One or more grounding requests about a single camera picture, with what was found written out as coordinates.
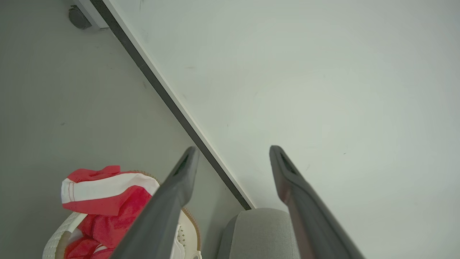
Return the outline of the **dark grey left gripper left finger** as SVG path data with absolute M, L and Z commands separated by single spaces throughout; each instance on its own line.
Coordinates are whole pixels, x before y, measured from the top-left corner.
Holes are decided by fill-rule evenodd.
M 169 259 L 180 211 L 191 199 L 200 151 L 186 149 L 111 255 L 112 259 Z

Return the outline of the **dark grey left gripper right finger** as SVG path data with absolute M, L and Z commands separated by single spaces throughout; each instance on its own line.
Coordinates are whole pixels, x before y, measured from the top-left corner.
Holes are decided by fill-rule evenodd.
M 284 150 L 270 147 L 278 197 L 288 207 L 302 259 L 362 259 L 363 254 Z

